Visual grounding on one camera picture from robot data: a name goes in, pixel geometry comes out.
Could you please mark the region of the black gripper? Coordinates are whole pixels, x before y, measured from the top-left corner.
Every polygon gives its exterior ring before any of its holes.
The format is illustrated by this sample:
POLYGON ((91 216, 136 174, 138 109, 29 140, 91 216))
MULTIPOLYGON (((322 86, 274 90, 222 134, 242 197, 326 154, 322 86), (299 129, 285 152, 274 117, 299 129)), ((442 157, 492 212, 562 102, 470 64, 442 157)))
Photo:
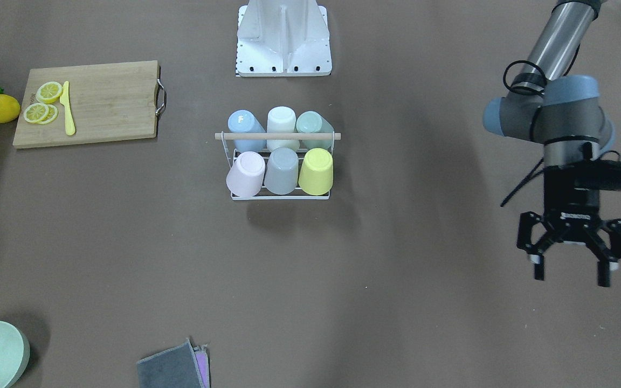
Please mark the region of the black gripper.
POLYGON ((585 245, 597 257, 597 285, 611 287, 621 260, 621 219, 601 218, 601 192, 574 187, 576 162, 545 167, 543 213, 522 213, 516 245, 529 255, 533 278, 545 280, 544 253, 554 244, 585 245))

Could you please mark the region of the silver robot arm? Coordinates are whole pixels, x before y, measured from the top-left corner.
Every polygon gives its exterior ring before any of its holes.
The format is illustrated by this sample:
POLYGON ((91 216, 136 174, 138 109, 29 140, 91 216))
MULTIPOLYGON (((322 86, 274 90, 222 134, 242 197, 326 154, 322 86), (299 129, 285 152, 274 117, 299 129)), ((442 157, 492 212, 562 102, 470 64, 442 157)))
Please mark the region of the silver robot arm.
POLYGON ((601 1, 559 1, 520 73, 503 85, 508 95, 485 109, 488 132, 543 147, 542 159, 503 199, 543 178, 543 212, 522 213, 516 245, 545 278, 544 255, 555 244, 586 246, 597 259, 597 285, 609 287, 621 260, 621 219, 601 218, 601 192, 621 191, 621 160, 607 160, 616 131, 599 105, 594 77, 569 74, 580 42, 601 12, 601 1))

